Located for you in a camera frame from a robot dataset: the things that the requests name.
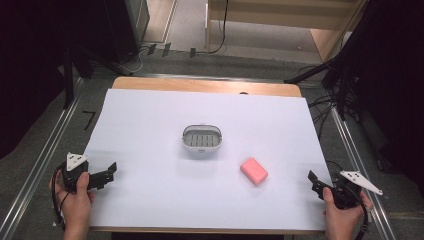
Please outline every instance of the aluminum rail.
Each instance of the aluminum rail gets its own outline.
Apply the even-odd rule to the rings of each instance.
[[[362,159],[359,155],[358,149],[355,146],[355,143],[350,135],[349,128],[346,122],[342,121],[337,110],[332,107],[332,116],[334,122],[336,123],[337,129],[339,130],[340,136],[342,138],[343,144],[349,155],[349,159],[352,163],[353,169],[359,171],[364,177],[370,180],[370,177],[367,174],[365,166],[362,162]],[[376,227],[380,234],[381,239],[395,240],[396,236],[393,232],[393,229],[389,223],[386,212],[377,196],[377,194],[366,190],[367,195],[374,204],[374,209],[371,211],[373,219],[375,221]]]

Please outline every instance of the black cable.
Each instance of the black cable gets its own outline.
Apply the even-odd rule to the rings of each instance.
[[[362,221],[362,225],[360,227],[360,230],[358,232],[358,235],[356,235],[355,240],[361,240],[366,231],[368,230],[368,212],[367,212],[367,206],[361,201],[361,199],[350,189],[346,186],[346,189],[349,190],[353,196],[355,196],[356,200],[358,200],[359,204],[361,205],[362,211],[364,212],[364,219]]]
[[[310,104],[308,104],[308,107],[309,108],[316,107],[317,105],[320,105],[320,104],[323,104],[323,103],[332,103],[332,102],[335,102],[335,100],[334,99],[326,99],[326,100],[310,103]]]
[[[221,33],[221,36],[224,36],[224,33],[221,29],[221,19],[218,19],[218,27],[219,27],[219,32]],[[224,42],[224,46],[225,46],[225,50],[224,50],[225,52],[227,51],[227,45],[225,45],[225,42]]]
[[[69,192],[66,193],[65,197],[63,198],[62,202],[60,203],[59,211],[62,211],[63,203],[65,202],[65,199],[69,196]]]
[[[57,206],[57,199],[56,199],[56,176],[57,173],[59,172],[59,170],[63,169],[65,166],[66,162],[63,162],[62,164],[60,164],[54,171],[53,176],[52,176],[52,186],[51,186],[51,193],[52,193],[52,202],[53,202],[53,208],[54,208],[54,213],[56,215],[56,224],[58,224],[63,231],[65,231],[65,222],[63,221],[63,217],[62,215],[60,215],[60,210],[58,209]]]
[[[224,45],[224,41],[225,41],[225,23],[227,22],[227,12],[228,12],[228,0],[227,0],[227,4],[226,4],[226,6],[225,6],[225,14],[224,14],[224,25],[222,26],[222,42],[221,42],[221,46],[219,46],[219,48],[218,49],[216,49],[215,51],[213,51],[213,52],[207,52],[207,53],[209,53],[209,54],[214,54],[214,53],[216,53],[216,52],[218,52],[221,48],[222,48],[222,45]]]
[[[329,102],[329,101],[334,101],[333,98],[328,98],[326,100],[318,101],[318,100],[323,99],[323,98],[328,98],[328,96],[322,96],[322,97],[319,97],[319,98],[315,99],[315,101],[313,103],[309,103],[308,104],[308,107],[313,107],[313,106],[318,105],[318,104],[321,104],[321,103],[325,103],[325,102]]]
[[[299,68],[299,70],[297,70],[297,75],[298,75],[298,76],[300,76],[300,72],[301,72],[303,69],[307,69],[307,68],[314,68],[314,67],[318,67],[318,65],[310,65],[310,66],[301,67],[301,68]]]
[[[357,96],[353,90],[354,86],[352,83],[348,82],[347,86],[347,93],[344,98],[343,102],[343,113],[347,114],[348,116],[352,117],[355,121],[359,121],[359,115],[357,113],[358,109],[358,103],[357,103]]]
[[[320,140],[320,139],[321,139],[321,134],[322,134],[322,129],[323,129],[323,127],[324,127],[324,122],[325,122],[325,120],[327,119],[328,115],[330,115],[330,112],[331,112],[331,106],[329,107],[329,109],[328,109],[328,110],[327,110],[327,112],[325,113],[325,116],[324,116],[324,118],[322,119],[321,124],[320,124],[320,126],[319,126],[319,130],[318,130],[318,140]]]
[[[300,82],[302,82],[302,81],[304,81],[304,80],[306,80],[306,79],[308,79],[308,78],[310,78],[310,77],[312,77],[312,76],[314,76],[314,75],[316,75],[316,74],[318,74],[318,73],[320,73],[324,70],[327,70],[327,69],[339,72],[337,69],[335,69],[333,67],[333,64],[337,63],[337,61],[336,61],[337,58],[338,57],[336,56],[336,57],[328,60],[327,62],[324,62],[321,65],[319,65],[319,66],[317,66],[317,67],[315,67],[311,70],[308,70],[307,72],[303,73],[300,76],[297,76],[297,77],[294,77],[294,78],[291,78],[291,79],[286,79],[286,80],[283,81],[283,83],[298,84],[298,83],[300,83]]]
[[[320,114],[318,116],[316,116],[313,119],[314,124],[316,124],[320,119],[322,119],[322,117],[331,110],[331,105],[328,106],[326,109],[324,109],[324,111],[321,112],[321,110],[318,109],[318,111],[320,112]]]
[[[343,171],[343,168],[338,163],[333,162],[333,161],[328,161],[328,160],[325,160],[325,161],[328,162],[328,163],[332,163],[332,164],[336,165],[337,167],[340,168],[340,171]]]

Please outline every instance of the wire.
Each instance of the wire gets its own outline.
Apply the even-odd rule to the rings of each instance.
[[[147,51],[148,49],[149,49],[149,48],[141,49],[141,51],[138,53],[138,59],[140,60],[140,67],[139,67],[139,68],[137,68],[136,70],[130,70],[130,69],[128,69],[128,68],[126,68],[126,67],[124,67],[124,66],[122,66],[122,65],[118,65],[118,66],[120,66],[121,68],[123,68],[124,70],[126,70],[126,71],[128,71],[128,72],[130,72],[130,73],[135,73],[135,72],[140,71],[140,70],[141,70],[141,68],[143,68],[143,61],[141,60],[141,54],[142,54],[143,52]]]
[[[297,75],[300,76],[300,72],[304,69],[314,68],[314,67],[318,67],[318,65],[310,65],[310,66],[301,67],[301,68],[299,68],[299,70],[297,70]]]
[[[324,127],[324,122],[327,119],[328,115],[330,115],[331,112],[331,106],[329,106],[329,109],[327,110],[327,112],[325,113],[324,118],[321,121],[321,124],[319,126],[319,130],[318,130],[318,140],[321,140],[321,134],[322,134],[322,128]]]
[[[322,97],[319,97],[319,98],[315,99],[315,101],[313,103],[309,103],[308,104],[308,107],[309,108],[315,107],[318,110],[318,112],[320,114],[322,114],[321,110],[318,108],[318,105],[319,104],[322,104],[322,103],[328,103],[328,102],[331,102],[332,101],[331,98],[328,98],[328,99],[323,100],[323,101],[318,101],[318,100],[323,99],[323,98],[328,98],[328,96],[326,95],[326,96],[322,96]]]
[[[329,160],[325,160],[325,161],[328,162],[328,163],[332,163],[332,164],[336,165],[337,167],[340,168],[340,171],[343,171],[343,168],[338,163],[333,162],[333,161],[329,161]]]
[[[330,109],[331,109],[331,105],[329,105],[326,109],[324,109],[324,111],[322,111],[321,112],[321,110],[319,110],[319,108],[317,108],[317,110],[320,112],[320,114],[318,115],[318,116],[316,116],[314,119],[313,119],[313,122],[314,122],[314,124],[316,124],[320,119],[322,120],[323,119],[323,116],[327,113],[327,112],[329,112],[330,111]]]
[[[219,13],[218,14],[221,15],[221,11],[220,11],[221,10],[221,7],[219,6],[220,1],[217,1],[217,3],[218,3],[218,9],[219,9]],[[224,36],[224,32],[221,29],[221,19],[220,18],[218,18],[218,28],[219,28],[219,32],[221,33],[221,36]],[[223,54],[223,53],[225,53],[227,51],[227,45],[225,44],[225,42],[224,42],[224,47],[225,47],[225,50],[221,54]]]
[[[334,102],[334,101],[335,101],[335,99],[331,95],[330,96],[324,95],[322,97],[315,99],[313,103],[309,103],[308,107],[313,107],[313,106],[316,106],[318,104],[322,104],[322,103],[326,103],[326,102]]]
[[[364,212],[364,220],[362,221],[362,225],[360,227],[360,230],[358,232],[358,235],[356,235],[356,238],[355,238],[355,240],[361,240],[364,237],[365,232],[368,230],[368,212],[367,212],[367,206],[361,201],[361,199],[356,195],[356,193],[354,193],[352,191],[352,189],[350,189],[347,186],[345,186],[345,188],[347,190],[349,190],[349,192],[351,192],[353,194],[353,196],[355,196],[356,200],[358,200],[359,204],[361,205],[362,211]]]
[[[149,46],[141,46],[140,47],[140,49],[139,49],[139,51],[141,51],[141,50],[147,50],[147,49],[149,49],[150,47]],[[120,64],[118,64],[118,65],[124,65],[124,64],[127,64],[129,61],[131,61],[131,59],[132,59],[132,57],[131,58],[129,58],[128,60],[126,60],[125,62],[122,62],[122,63],[120,63]]]
[[[222,48],[222,45],[224,45],[224,41],[225,41],[225,24],[227,23],[227,13],[228,13],[228,0],[227,0],[227,4],[225,6],[224,25],[222,27],[223,33],[222,33],[222,42],[221,42],[221,45],[215,51],[207,52],[209,54],[214,54],[214,53],[218,52]]]
[[[62,202],[60,203],[59,211],[62,211],[63,203],[65,202],[65,199],[69,196],[69,192],[66,193],[65,197],[63,198]]]
[[[63,162],[62,164],[60,164],[54,171],[53,176],[52,176],[52,186],[51,186],[51,194],[52,194],[52,202],[53,202],[53,208],[54,208],[54,213],[56,215],[56,220],[57,220],[57,224],[62,228],[63,231],[65,231],[65,222],[63,221],[63,217],[60,215],[60,211],[57,207],[57,199],[56,199],[56,176],[57,173],[59,172],[60,169],[63,169],[65,166],[66,162]]]

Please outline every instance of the metal frame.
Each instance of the metal frame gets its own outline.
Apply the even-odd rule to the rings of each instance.
[[[239,81],[239,82],[253,82],[253,83],[282,83],[278,79],[264,79],[264,78],[239,78],[239,77],[211,77],[211,76],[193,76],[193,75],[174,75],[174,74],[140,74],[133,77],[146,77],[146,78],[176,78],[176,79],[196,79],[196,80],[213,80],[213,81]]]
[[[359,171],[363,176],[365,176],[368,180],[371,181],[362,162],[361,156],[359,155],[358,149],[356,148],[352,136],[350,135],[346,122],[341,120],[339,114],[337,113],[337,110],[334,107],[332,107],[331,110],[334,122],[336,123],[337,129],[339,130],[340,136],[349,155],[349,159],[352,163],[353,169],[355,171]],[[368,190],[365,191],[374,204],[374,209],[371,211],[371,214],[375,221],[380,237],[382,239],[396,239],[393,229],[389,223],[386,211],[384,210],[377,194]]]

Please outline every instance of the white table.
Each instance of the white table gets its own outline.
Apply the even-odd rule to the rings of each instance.
[[[211,155],[190,154],[182,144],[184,128],[199,123],[222,132]],[[84,154],[91,172],[118,166],[115,181],[96,192],[92,230],[325,229],[324,202],[307,175],[330,177],[303,98],[112,89]],[[269,172],[259,186],[239,169],[249,157]]]

